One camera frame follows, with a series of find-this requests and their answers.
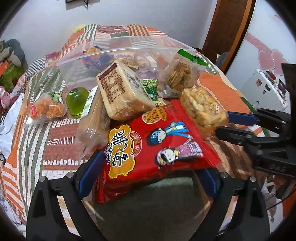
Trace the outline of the yellow puffed snack packet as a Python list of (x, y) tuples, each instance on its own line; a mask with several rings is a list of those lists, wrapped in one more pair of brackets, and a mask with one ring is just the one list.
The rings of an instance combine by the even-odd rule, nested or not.
[(211, 135), (217, 127), (228, 124), (226, 110), (204, 87), (183, 89), (179, 101), (204, 137)]

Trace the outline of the green-top cracker bag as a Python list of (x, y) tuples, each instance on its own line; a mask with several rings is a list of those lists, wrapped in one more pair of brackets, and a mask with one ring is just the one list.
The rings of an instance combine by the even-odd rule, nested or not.
[(207, 65), (208, 63), (198, 56), (180, 49), (158, 79), (158, 96), (178, 98), (184, 88), (193, 87)]

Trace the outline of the red cartoon snack bag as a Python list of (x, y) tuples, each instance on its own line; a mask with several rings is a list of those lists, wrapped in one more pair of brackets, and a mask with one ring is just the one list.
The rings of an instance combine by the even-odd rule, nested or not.
[(174, 171), (208, 169), (221, 162), (177, 100), (111, 129), (104, 153), (95, 183), (97, 203)]

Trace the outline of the patchwork striped bedspread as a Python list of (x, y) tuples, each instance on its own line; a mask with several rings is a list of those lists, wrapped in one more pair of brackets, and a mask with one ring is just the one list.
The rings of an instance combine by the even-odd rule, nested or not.
[[(74, 53), (75, 48), (77, 50), (77, 47), (83, 47), (82, 45), (95, 40), (107, 44), (109, 39), (125, 36), (148, 36), (141, 37), (143, 40), (136, 37), (135, 43), (144, 44), (144, 41), (148, 41), (150, 45), (152, 40), (158, 43), (158, 40), (168, 37), (157, 29), (142, 25), (86, 25), (73, 33), (60, 51), (37, 59), (18, 79), (16, 87), (19, 87), (19, 93), (22, 91), (25, 95), (21, 106), (10, 108), (10, 111), (16, 110), (18, 118), (12, 144), (8, 149), (11, 152), (4, 169), (1, 167), (1, 189), (22, 225), (26, 225), (29, 204), (41, 174), (49, 178), (62, 177), (67, 171), (76, 171), (80, 164), (87, 161), (79, 161), (78, 153), (74, 150), (78, 147), (74, 144), (74, 135), (79, 121), (69, 114), (62, 120), (25, 127), (25, 119), (33, 101), (43, 92), (55, 89), (66, 91), (66, 84), (56, 63), (67, 54)], [(201, 75), (201, 84), (215, 94), (227, 111), (249, 113), (250, 104), (224, 73), (201, 53), (197, 52), (196, 55), (210, 63), (206, 67), (206, 73)], [(262, 187), (267, 174), (252, 169), (250, 158), (242, 147), (224, 141), (218, 142), (214, 137), (209, 137), (208, 140), (222, 160), (222, 164), (218, 165), (219, 171), (244, 179), (254, 174)]]

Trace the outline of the green small snack packet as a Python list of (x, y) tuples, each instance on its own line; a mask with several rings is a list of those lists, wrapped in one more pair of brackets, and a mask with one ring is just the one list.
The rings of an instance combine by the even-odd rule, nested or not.
[(158, 94), (157, 94), (157, 79), (142, 79), (141, 83), (146, 90), (148, 96), (151, 98), (151, 100), (154, 102), (156, 107), (163, 106), (163, 104), (158, 100)]

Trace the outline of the brown wooden door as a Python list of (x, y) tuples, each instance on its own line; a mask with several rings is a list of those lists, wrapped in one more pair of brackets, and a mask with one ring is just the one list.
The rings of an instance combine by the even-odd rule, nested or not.
[(256, 1), (217, 1), (202, 53), (213, 63), (228, 53), (219, 67), (226, 73), (236, 56), (247, 32)]

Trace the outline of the brown wafer packet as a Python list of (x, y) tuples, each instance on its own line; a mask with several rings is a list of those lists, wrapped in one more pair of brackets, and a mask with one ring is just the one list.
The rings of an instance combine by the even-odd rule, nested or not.
[(79, 160), (88, 158), (96, 149), (108, 143), (110, 118), (106, 112), (103, 98), (98, 86), (93, 87), (83, 108), (75, 137), (76, 143), (82, 148)]

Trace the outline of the orange fried snack bag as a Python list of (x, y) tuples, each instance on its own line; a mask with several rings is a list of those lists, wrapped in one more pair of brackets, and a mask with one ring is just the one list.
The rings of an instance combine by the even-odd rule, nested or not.
[(65, 96), (61, 91), (42, 93), (32, 104), (25, 126), (59, 120), (67, 113)]

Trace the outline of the square bread cake packet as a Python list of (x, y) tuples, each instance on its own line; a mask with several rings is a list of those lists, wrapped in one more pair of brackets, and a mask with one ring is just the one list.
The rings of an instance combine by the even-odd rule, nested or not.
[(96, 76), (108, 116), (128, 121), (155, 108), (134, 71), (119, 60), (113, 61)]

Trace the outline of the clear plastic storage bin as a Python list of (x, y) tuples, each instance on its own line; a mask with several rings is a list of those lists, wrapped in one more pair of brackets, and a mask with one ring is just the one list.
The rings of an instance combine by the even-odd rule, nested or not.
[[(84, 50), (98, 46), (102, 51), (82, 55)], [(175, 54), (183, 49), (191, 54), (196, 50), (168, 36), (125, 36), (109, 39), (91, 40), (68, 50), (57, 62), (69, 90), (84, 87), (91, 90), (97, 85), (97, 69), (88, 69), (82, 58), (96, 54), (113, 55), (113, 61), (120, 60), (133, 70), (139, 78), (157, 79), (160, 72), (168, 66)]]

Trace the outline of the green jelly cup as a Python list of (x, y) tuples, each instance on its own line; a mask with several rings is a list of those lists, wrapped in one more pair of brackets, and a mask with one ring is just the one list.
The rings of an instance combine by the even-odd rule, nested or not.
[(76, 87), (67, 94), (67, 108), (72, 118), (81, 117), (88, 96), (89, 91), (84, 87)]

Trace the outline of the pink plush toy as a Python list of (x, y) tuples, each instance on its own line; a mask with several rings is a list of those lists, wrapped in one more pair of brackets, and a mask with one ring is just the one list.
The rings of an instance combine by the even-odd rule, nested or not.
[(1, 107), (5, 110), (8, 110), (11, 105), (10, 94), (5, 90), (3, 86), (0, 86), (0, 100), (1, 100)]

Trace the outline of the blue snack bag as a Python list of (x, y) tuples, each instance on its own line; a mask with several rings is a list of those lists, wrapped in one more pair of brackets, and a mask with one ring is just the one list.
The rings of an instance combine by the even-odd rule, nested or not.
[[(82, 55), (88, 55), (88, 54), (97, 53), (100, 51), (102, 51), (100, 47), (93, 46), (88, 50), (84, 50)], [(110, 55), (107, 53), (96, 54), (96, 55), (84, 57), (81, 59), (81, 61), (85, 64), (86, 68), (97, 69), (99, 72), (101, 72), (113, 62), (113, 55)]]

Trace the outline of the grey stuffed toy pile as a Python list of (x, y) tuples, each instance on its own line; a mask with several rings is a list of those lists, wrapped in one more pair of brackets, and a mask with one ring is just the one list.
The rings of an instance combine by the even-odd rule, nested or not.
[(25, 61), (25, 54), (21, 48), (20, 42), (16, 39), (10, 39), (3, 43), (1, 51), (1, 62), (8, 61), (17, 67), (22, 67)]

